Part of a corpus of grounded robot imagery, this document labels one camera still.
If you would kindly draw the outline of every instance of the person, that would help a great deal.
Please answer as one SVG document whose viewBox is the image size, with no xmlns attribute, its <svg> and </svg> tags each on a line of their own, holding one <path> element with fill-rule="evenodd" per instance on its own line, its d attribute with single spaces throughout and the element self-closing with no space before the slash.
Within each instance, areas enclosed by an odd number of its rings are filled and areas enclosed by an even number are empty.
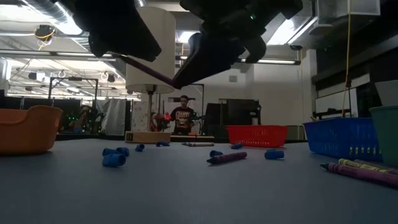
<svg viewBox="0 0 398 224">
<path fill-rule="evenodd" d="M 171 121 L 175 121 L 174 133 L 188 135 L 194 123 L 191 120 L 193 116 L 193 109 L 188 107 L 188 97 L 182 95 L 180 97 L 181 106 L 172 111 Z"/>
</svg>

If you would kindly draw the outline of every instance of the orange basket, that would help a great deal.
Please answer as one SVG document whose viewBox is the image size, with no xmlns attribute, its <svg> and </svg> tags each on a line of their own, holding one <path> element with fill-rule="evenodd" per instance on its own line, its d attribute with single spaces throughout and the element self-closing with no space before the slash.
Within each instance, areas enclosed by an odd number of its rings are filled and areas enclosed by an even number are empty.
<svg viewBox="0 0 398 224">
<path fill-rule="evenodd" d="M 281 147 L 285 144 L 287 126 L 237 125 L 226 127 L 231 144 L 252 147 Z"/>
<path fill-rule="evenodd" d="M 40 154 L 52 148 L 62 110 L 33 106 L 0 110 L 0 155 Z"/>
</svg>

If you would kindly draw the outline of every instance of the black t-shirt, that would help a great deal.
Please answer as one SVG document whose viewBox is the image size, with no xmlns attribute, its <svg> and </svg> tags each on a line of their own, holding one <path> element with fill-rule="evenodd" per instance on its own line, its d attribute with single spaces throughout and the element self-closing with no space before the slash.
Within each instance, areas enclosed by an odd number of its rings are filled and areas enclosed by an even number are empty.
<svg viewBox="0 0 398 224">
<path fill-rule="evenodd" d="M 193 109 L 179 106 L 172 111 L 172 121 L 175 121 L 174 133 L 188 134 L 191 132 L 191 117 Z"/>
</svg>

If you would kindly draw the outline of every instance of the blue basket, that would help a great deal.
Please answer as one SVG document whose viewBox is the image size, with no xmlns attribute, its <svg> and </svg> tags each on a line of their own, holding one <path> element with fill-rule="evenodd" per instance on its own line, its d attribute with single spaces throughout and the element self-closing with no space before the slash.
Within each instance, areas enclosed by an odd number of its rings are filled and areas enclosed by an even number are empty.
<svg viewBox="0 0 398 224">
<path fill-rule="evenodd" d="M 312 152 L 335 158 L 382 161 L 371 118 L 333 118 L 304 126 Z"/>
</svg>

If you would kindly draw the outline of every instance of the green basket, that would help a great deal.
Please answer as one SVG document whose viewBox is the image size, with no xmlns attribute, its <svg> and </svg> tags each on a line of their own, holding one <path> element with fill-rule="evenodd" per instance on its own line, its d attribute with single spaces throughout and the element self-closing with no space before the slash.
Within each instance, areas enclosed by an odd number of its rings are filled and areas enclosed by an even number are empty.
<svg viewBox="0 0 398 224">
<path fill-rule="evenodd" d="M 369 109 L 376 128 L 383 163 L 398 167 L 398 106 Z"/>
</svg>

